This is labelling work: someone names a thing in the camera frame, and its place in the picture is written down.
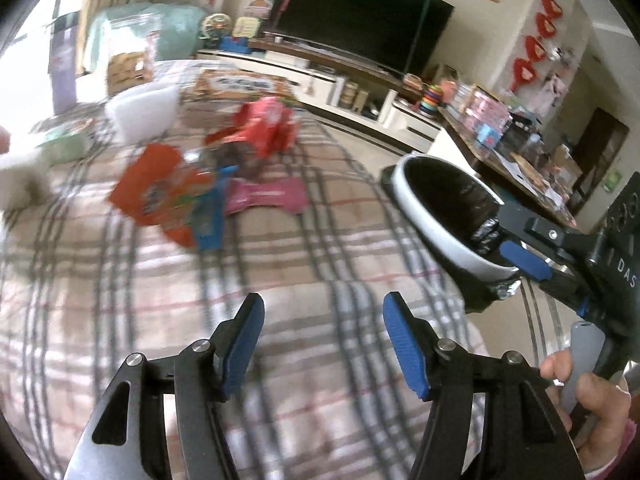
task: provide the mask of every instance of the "brown shelf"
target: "brown shelf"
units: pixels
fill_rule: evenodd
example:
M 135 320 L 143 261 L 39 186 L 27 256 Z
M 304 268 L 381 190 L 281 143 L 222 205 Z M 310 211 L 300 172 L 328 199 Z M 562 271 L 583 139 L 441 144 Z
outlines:
M 393 77 L 391 74 L 382 72 L 382 70 L 376 70 L 375 68 L 360 65 L 355 61 L 328 56 L 327 54 L 316 52 L 315 50 L 309 50 L 303 46 L 287 43 L 285 41 L 282 43 L 273 43 L 271 41 L 254 39 L 249 40 L 248 46 L 249 48 L 271 50 L 272 52 L 280 52 L 281 54 L 288 54 L 289 56 L 308 59 L 312 63 L 318 63 L 329 68 L 335 68 L 347 75 L 359 76 L 374 83 L 378 83 L 391 90 L 397 91 L 399 95 L 407 99 L 417 101 L 422 98 L 421 92 L 405 87 L 402 84 L 402 81 Z

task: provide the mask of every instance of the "brown door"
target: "brown door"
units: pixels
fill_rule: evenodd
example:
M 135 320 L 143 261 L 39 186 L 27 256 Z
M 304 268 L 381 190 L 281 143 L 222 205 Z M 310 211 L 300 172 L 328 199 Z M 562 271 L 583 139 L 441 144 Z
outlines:
M 629 128 L 601 108 L 596 108 L 572 159 L 582 170 L 569 200 L 569 211 L 576 215 L 592 195 L 625 142 Z

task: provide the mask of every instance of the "pink bow-shaped package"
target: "pink bow-shaped package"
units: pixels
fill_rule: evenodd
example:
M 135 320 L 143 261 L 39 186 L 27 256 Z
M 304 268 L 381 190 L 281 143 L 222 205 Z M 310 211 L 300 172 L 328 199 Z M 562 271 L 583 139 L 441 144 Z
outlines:
M 232 178 L 226 188 L 226 216 L 254 206 L 279 207 L 290 213 L 300 214 L 308 205 L 305 183 L 295 176 L 263 184 L 244 178 Z

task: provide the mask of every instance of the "pink sleeve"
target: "pink sleeve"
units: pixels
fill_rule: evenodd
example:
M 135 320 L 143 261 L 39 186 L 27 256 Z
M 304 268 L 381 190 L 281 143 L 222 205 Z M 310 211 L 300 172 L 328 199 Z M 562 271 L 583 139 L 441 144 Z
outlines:
M 622 436 L 622 444 L 620 444 L 620 450 L 618 451 L 618 456 L 615 460 L 607 466 L 607 468 L 599 473 L 595 477 L 595 480 L 604 480 L 609 474 L 616 468 L 622 457 L 626 453 L 626 450 L 629 448 L 629 445 L 633 442 L 636 437 L 636 424 L 632 420 L 627 420 L 625 427 L 625 434 Z

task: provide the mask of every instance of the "white tissue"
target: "white tissue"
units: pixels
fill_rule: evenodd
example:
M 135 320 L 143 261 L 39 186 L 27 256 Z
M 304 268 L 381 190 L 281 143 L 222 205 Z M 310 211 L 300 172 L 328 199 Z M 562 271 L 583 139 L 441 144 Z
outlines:
M 178 85 L 146 83 L 116 95 L 104 111 L 116 129 L 116 142 L 135 144 L 169 129 L 178 115 Z
M 0 211 L 42 202 L 50 194 L 48 171 L 40 150 L 0 155 Z

